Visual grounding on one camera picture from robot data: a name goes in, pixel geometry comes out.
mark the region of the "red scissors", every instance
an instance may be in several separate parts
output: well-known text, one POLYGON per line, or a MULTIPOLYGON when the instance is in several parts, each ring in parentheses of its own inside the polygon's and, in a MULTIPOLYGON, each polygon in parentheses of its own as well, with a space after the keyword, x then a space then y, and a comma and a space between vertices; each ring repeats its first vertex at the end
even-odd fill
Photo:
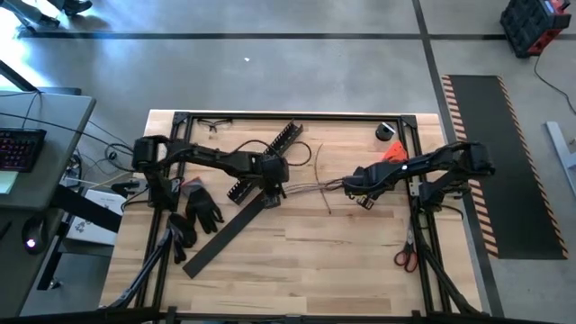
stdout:
POLYGON ((412 231, 412 223, 408 225, 408 234, 406 235, 406 243, 402 251, 394 256, 394 263, 396 266, 404 266, 407 273, 412 273, 418 266, 418 255, 414 247, 414 232, 412 231))

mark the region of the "wooden table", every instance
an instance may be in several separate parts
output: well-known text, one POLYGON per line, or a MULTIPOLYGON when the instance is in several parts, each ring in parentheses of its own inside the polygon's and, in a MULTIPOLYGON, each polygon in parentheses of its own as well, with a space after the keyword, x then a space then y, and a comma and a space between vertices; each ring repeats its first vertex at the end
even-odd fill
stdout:
MULTIPOLYGON (((151 111, 145 134, 168 136, 173 114, 151 111)), ((444 145, 437 115, 416 116, 423 152, 444 145)), ((317 162, 320 181, 351 175, 356 167, 369 166, 393 143, 375 138, 376 121, 295 122, 304 125, 298 140, 308 143, 314 156, 322 144, 317 162)), ((246 140, 270 142, 285 124, 234 120, 215 133, 194 122, 192 141, 230 151, 246 140)), ((264 148, 255 143, 243 149, 261 152, 264 148)), ((289 162, 298 163, 308 152, 302 145, 293 145, 285 156, 289 162)), ((206 183, 226 221, 256 195, 252 193, 242 206, 237 206, 226 196, 235 178, 220 170, 187 164, 185 178, 196 176, 206 183)), ((305 166, 291 166, 290 178, 288 185, 315 182, 314 157, 305 166)), ((170 257, 162 309, 177 306, 178 312, 184 313, 366 316, 424 312, 419 272, 405 273, 392 262, 406 239, 410 216, 405 184, 399 183, 394 191, 382 195, 370 211, 341 190, 326 193, 326 197, 331 214, 320 192, 289 196, 281 207, 261 212, 193 280, 182 270, 184 263, 175 265, 170 257)), ((184 203, 183 197, 179 211, 184 203)), ((136 204, 124 213, 102 305, 118 298, 140 270, 152 212, 145 204, 136 204)), ((446 272, 469 303, 480 309, 461 216, 441 211, 436 214, 436 226, 446 272)), ((188 258, 213 237, 205 235, 199 224, 196 231, 198 242, 186 251, 188 258)), ((437 281, 433 274, 430 278, 434 304, 440 309, 437 281)), ((156 274, 150 279, 147 305, 151 304, 156 274)))

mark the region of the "white paper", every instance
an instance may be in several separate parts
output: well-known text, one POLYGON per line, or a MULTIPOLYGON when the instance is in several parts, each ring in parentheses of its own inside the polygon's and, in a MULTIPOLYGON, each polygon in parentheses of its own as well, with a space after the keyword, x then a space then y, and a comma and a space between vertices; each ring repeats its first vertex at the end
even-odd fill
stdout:
MULTIPOLYGON (((121 206, 126 202, 126 199, 119 194, 103 193, 96 190, 88 190, 85 198, 120 216, 122 216, 121 206)), ((113 246, 116 241, 116 233, 76 216, 70 226, 67 238, 113 246)))

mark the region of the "concrete floor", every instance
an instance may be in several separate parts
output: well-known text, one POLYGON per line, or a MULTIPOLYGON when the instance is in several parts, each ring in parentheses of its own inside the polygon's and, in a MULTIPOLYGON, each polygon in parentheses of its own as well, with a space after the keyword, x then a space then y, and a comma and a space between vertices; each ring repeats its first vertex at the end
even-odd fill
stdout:
MULTIPOLYGON (((498 19, 506 5, 501 0, 420 1, 432 34, 501 33, 498 19)), ((412 2, 406 0, 170 0, 169 5, 106 0, 95 1, 92 10, 73 22, 60 18, 72 31, 172 36, 419 32, 412 2)), ((566 33, 576 33, 576 24, 566 33)), ((126 141, 142 134, 150 109, 439 113, 421 40, 123 38, 4 37, 0 44, 10 50, 3 50, 0 59, 36 86, 82 88, 98 100, 92 121, 126 141)), ((515 58, 505 41, 434 40, 432 49, 439 74, 504 78, 562 234, 574 253, 576 199, 543 123, 559 122, 566 138, 574 138, 576 115, 533 74, 535 59, 515 58)), ((539 65, 544 77, 574 98, 575 51, 576 41, 555 41, 539 65)), ((106 136, 95 128, 87 131, 106 136)), ((83 139, 80 148, 93 159, 103 154, 90 139, 83 139)), ((95 170, 88 178, 107 177, 95 170)), ((22 314, 93 309, 106 262, 101 257, 68 256, 57 273, 65 285, 56 291, 32 292, 22 314), (77 265, 93 271, 74 271, 77 265)), ((491 267, 507 317, 574 322, 574 258, 491 260, 491 267)))

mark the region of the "black floor line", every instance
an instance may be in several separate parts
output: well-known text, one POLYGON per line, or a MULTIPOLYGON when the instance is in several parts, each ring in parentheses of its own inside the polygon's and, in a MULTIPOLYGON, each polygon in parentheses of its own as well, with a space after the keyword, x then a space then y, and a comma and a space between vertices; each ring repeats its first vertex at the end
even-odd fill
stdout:
MULTIPOLYGON (((423 40, 419 33, 358 32, 113 32, 113 31, 23 31, 20 38, 80 40, 423 40)), ((504 34, 428 34, 432 41, 504 41, 504 34)), ((557 40, 576 41, 576 34, 560 34, 557 40)))
MULTIPOLYGON (((444 98, 444 90, 440 81, 438 67, 434 59, 434 51, 432 50, 432 43, 430 41, 431 37, 428 34, 428 27, 426 26, 426 21, 424 19, 424 14, 422 13, 422 6, 420 1, 412 0, 412 4, 414 5, 416 20, 418 22, 420 34, 422 35, 424 55, 426 56, 428 71, 430 73, 430 79, 432 80, 432 86, 434 87, 438 108, 440 109, 442 123, 444 124, 446 130, 445 134, 448 137, 448 141, 452 142, 456 140, 455 132, 452 130, 453 126, 450 121, 450 115, 448 114, 448 107, 444 98)), ((484 281, 488 304, 490 305, 490 312, 493 316, 504 317, 504 310, 502 309, 502 302, 500 300, 500 295, 498 294, 498 287, 496 286, 496 280, 494 279, 492 266, 490 264, 490 260, 488 259, 488 253, 486 252, 486 247, 484 246, 480 232, 480 223, 477 220, 474 220, 474 217, 468 218, 468 222, 471 228, 470 232, 472 233, 474 247, 476 248, 476 256, 478 257, 478 263, 482 280, 484 281)))

